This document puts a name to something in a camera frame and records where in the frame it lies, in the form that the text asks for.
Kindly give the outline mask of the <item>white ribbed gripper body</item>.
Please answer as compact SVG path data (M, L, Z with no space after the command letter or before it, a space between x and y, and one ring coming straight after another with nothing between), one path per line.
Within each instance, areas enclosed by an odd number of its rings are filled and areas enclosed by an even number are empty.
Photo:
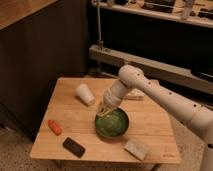
M117 108L128 93L129 87L120 80L116 80L112 86L104 92L103 102L111 109Z

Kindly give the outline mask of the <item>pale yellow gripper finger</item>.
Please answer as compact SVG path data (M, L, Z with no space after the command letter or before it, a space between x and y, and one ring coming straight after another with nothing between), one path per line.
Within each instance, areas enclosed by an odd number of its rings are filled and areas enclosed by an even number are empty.
M106 114L106 105L103 102L99 104L96 114L98 116L104 116Z
M114 108L114 109L104 108L104 109L100 112L99 116L100 116L100 117L104 117L105 115L108 115L108 114L109 114L110 112L112 112L113 110L115 110L115 108Z

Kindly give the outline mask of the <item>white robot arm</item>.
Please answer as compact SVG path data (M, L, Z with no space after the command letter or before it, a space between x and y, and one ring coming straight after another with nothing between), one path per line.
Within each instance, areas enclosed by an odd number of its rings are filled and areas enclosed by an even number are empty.
M152 83L140 68L124 65L119 69L118 79L103 93L97 114L104 116L116 109L133 89L144 92L205 142L200 171L213 171L213 111Z

